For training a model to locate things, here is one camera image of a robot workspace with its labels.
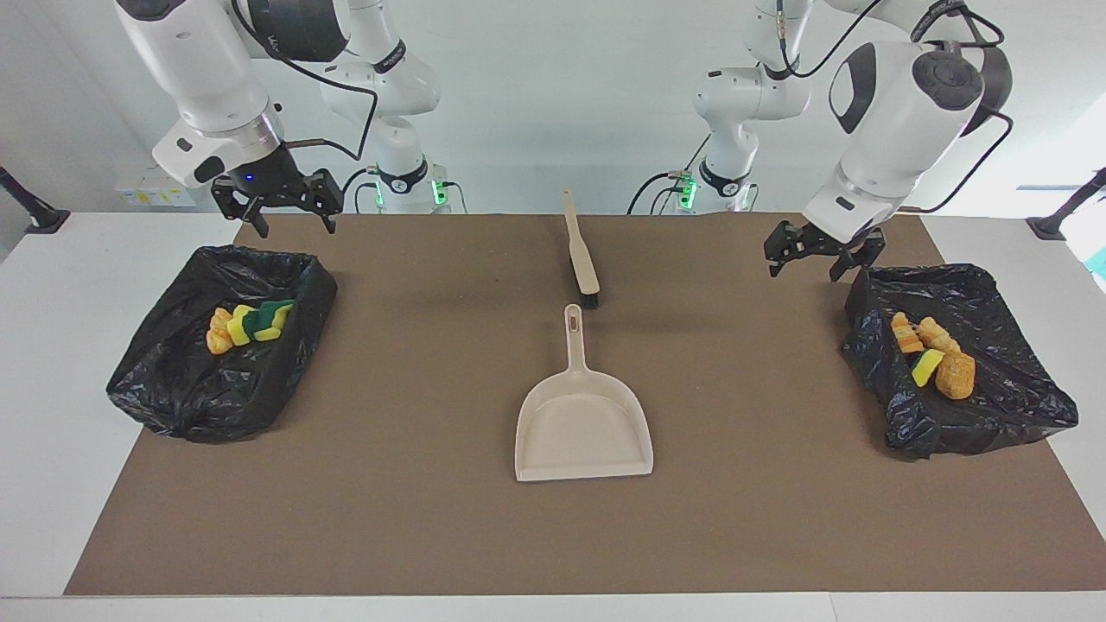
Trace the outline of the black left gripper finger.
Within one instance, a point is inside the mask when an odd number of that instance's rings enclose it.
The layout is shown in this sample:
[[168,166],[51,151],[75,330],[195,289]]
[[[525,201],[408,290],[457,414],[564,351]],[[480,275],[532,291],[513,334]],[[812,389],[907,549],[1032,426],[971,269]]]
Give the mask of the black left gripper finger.
[[881,230],[872,230],[855,248],[842,247],[838,258],[830,267],[830,280],[837,282],[851,270],[869,267],[886,247],[886,236]]
[[778,278],[783,268],[807,256],[802,229],[789,220],[778,222],[763,243],[764,260],[769,265],[769,276]]

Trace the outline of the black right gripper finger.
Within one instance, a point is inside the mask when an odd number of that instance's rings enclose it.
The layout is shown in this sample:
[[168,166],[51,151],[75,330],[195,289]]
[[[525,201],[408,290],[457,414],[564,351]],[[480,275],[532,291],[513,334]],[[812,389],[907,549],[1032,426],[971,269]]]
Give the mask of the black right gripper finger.
[[336,234],[336,215],[343,212],[345,193],[326,168],[320,168],[314,174],[302,177],[302,210],[317,216],[327,229],[328,235]]
[[242,197],[238,198],[238,194],[240,191],[230,177],[217,177],[211,182],[211,197],[219,212],[228,220],[240,220],[251,225],[254,232],[265,239],[270,228],[262,212],[264,197],[242,194]]

